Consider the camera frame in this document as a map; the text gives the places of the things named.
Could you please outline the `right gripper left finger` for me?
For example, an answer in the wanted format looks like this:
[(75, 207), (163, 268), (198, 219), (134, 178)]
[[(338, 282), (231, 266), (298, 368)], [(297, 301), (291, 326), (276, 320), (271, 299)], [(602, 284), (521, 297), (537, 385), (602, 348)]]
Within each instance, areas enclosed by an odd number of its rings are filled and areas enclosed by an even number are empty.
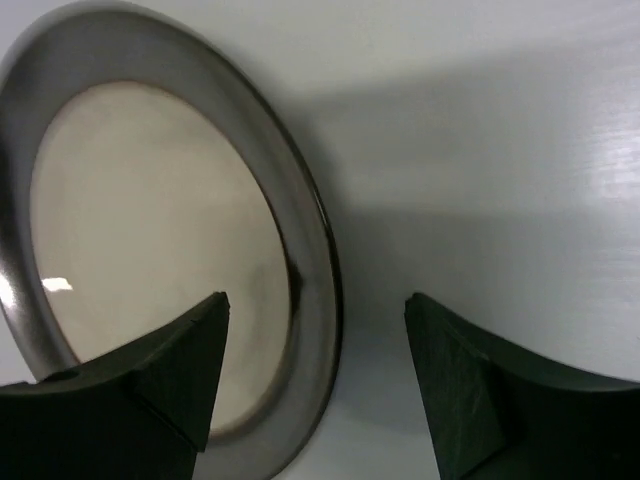
[(143, 337), (1, 389), (4, 479), (190, 479), (209, 437), (229, 302), (214, 293)]

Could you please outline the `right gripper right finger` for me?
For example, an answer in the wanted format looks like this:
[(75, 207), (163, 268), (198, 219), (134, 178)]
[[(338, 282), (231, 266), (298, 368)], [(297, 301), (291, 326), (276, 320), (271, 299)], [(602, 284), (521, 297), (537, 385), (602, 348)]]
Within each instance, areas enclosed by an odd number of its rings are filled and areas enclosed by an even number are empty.
[(404, 320), (441, 478), (638, 478), (638, 383), (538, 355), (422, 293)]

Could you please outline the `dark rimmed cream plate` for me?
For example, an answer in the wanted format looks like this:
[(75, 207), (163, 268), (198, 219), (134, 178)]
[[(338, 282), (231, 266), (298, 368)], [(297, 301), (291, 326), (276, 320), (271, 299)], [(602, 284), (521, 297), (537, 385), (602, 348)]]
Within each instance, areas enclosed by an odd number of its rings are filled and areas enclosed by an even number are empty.
[(335, 384), (339, 261), (294, 139), (219, 50), (158, 13), (46, 13), (1, 63), (1, 307), (37, 379), (223, 291), (199, 479), (271, 479)]

